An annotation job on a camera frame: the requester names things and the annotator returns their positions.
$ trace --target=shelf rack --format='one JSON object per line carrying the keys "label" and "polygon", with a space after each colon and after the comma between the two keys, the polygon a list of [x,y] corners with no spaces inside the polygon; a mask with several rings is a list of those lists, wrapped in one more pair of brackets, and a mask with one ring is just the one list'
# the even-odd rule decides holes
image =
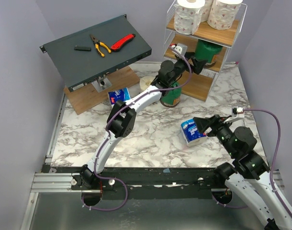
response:
{"label": "shelf rack", "polygon": [[[171,7],[167,11],[166,18],[166,30],[164,40],[164,60],[171,60],[176,62],[176,58],[168,49],[172,43],[182,43],[188,46],[188,51],[195,51],[198,39],[208,41],[223,46],[217,62],[210,68],[204,68],[200,75],[193,74],[191,81],[182,88],[182,93],[188,96],[206,101],[208,94],[215,84],[220,71],[222,70],[227,57],[234,45],[239,33],[242,30],[245,14],[247,11],[247,5],[241,4],[240,9],[235,17],[235,20],[228,30],[215,30],[208,25],[207,22],[200,23],[198,30],[191,35],[180,34],[174,29],[174,4],[177,0],[174,0]],[[184,73],[179,83],[184,83],[188,78],[188,73]]]}

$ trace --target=wooden board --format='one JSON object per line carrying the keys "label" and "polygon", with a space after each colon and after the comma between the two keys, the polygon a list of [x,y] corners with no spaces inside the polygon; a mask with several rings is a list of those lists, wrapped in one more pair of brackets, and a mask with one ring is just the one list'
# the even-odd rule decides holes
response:
{"label": "wooden board", "polygon": [[[184,72],[182,77],[178,80],[178,82],[180,84],[183,84],[186,82],[188,77],[189,73]],[[182,87],[181,93],[200,99],[205,102],[208,97],[212,81],[213,81],[212,78],[203,75],[197,75],[194,73],[189,83]]]}
{"label": "wooden board", "polygon": [[[215,42],[222,46],[231,47],[236,36],[238,23],[238,20],[234,20],[230,29],[215,30],[211,26],[209,26],[207,22],[203,22],[199,24],[198,30],[190,36],[197,37],[209,42]],[[167,29],[176,31],[174,28],[174,17],[172,17],[169,21]]]}
{"label": "wooden board", "polygon": [[[196,38],[192,38],[192,37],[189,37],[189,36],[176,34],[174,39],[172,40],[171,44],[182,43],[182,44],[185,44],[185,45],[188,46],[188,51],[189,52],[195,52],[195,48],[197,46],[197,42],[198,42],[198,39],[196,39]],[[217,58],[216,63],[212,67],[210,67],[208,69],[213,70],[215,72],[219,72],[220,71],[220,69],[222,67],[222,63],[223,63],[223,59],[224,59],[226,50],[227,50],[227,48],[223,47],[222,51],[220,52],[220,54],[219,54],[219,56]],[[172,53],[172,51],[170,49],[167,49],[167,51],[166,51],[164,56],[166,56],[167,58],[176,59],[175,55]]]}
{"label": "wooden board", "polygon": [[108,79],[112,86],[101,92],[97,92],[92,84],[85,85],[73,92],[70,92],[67,87],[64,88],[64,92],[77,115],[107,100],[108,92],[131,87],[140,82],[140,78],[130,67],[122,68],[110,74]]}

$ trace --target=white marble surface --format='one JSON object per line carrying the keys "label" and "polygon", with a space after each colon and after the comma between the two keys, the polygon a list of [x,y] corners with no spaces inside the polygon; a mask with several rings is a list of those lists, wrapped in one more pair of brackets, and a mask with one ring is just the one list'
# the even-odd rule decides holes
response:
{"label": "white marble surface", "polygon": [[[138,76],[155,76],[159,64],[133,64]],[[129,89],[131,97],[139,93],[138,84]],[[208,138],[203,144],[187,147],[180,131],[183,121],[214,114],[230,115],[231,107],[248,106],[244,85],[236,65],[228,64],[213,86],[206,102],[181,95],[175,108],[166,108],[160,102],[144,109],[136,118],[132,133],[114,149],[106,166],[110,167],[216,167],[232,162],[217,138]],[[69,101],[62,119],[52,166],[82,166],[96,151],[104,135],[106,120],[111,111],[108,101],[76,115]],[[255,120],[246,113],[244,121],[231,126],[249,127],[258,143],[255,151],[264,159]]]}

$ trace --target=gray floor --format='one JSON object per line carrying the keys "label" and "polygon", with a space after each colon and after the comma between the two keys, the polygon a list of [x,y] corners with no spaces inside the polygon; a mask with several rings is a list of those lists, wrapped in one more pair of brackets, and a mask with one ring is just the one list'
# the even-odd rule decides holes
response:
{"label": "gray floor", "polygon": [[[103,201],[115,207],[121,201]],[[233,204],[242,205],[235,197]],[[213,200],[128,200],[113,212],[82,208],[80,194],[41,194],[32,230],[261,230],[250,209],[229,209]]]}

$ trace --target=red utility knife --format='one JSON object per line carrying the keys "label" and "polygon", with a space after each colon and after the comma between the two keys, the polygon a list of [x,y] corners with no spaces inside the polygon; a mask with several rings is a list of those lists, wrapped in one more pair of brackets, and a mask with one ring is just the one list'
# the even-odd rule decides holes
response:
{"label": "red utility knife", "polygon": [[128,42],[131,42],[135,37],[135,34],[128,34],[122,39],[118,40],[114,45],[111,46],[111,50],[113,52],[120,51],[124,45],[126,45]]}

